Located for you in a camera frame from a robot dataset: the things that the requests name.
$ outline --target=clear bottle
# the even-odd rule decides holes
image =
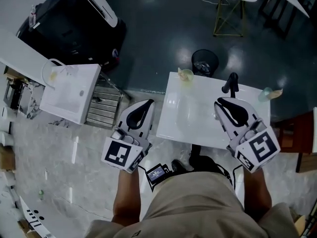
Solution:
[[[31,13],[29,16],[29,27],[33,27],[36,24],[36,9],[35,6],[32,5]]]

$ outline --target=black trash bin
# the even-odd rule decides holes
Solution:
[[[212,77],[218,68],[219,59],[210,50],[197,50],[192,55],[193,73],[198,76]]]

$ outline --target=forearm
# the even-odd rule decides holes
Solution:
[[[129,174],[120,171],[118,190],[113,204],[113,215],[139,219],[140,211],[139,172],[135,170],[132,174]]]
[[[244,191],[245,213],[255,221],[260,220],[272,207],[272,199],[262,169],[254,173],[244,169]]]

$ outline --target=paper cup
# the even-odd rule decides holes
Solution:
[[[2,118],[7,121],[15,121],[16,112],[9,107],[4,107],[2,110]]]
[[[10,135],[6,132],[2,132],[1,141],[2,141],[3,146],[13,146],[14,145],[14,140],[13,140],[12,135]]]

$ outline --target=khaki shirt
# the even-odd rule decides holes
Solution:
[[[86,238],[297,238],[288,206],[272,207],[256,223],[221,174],[196,172],[165,182],[139,223],[93,221]]]

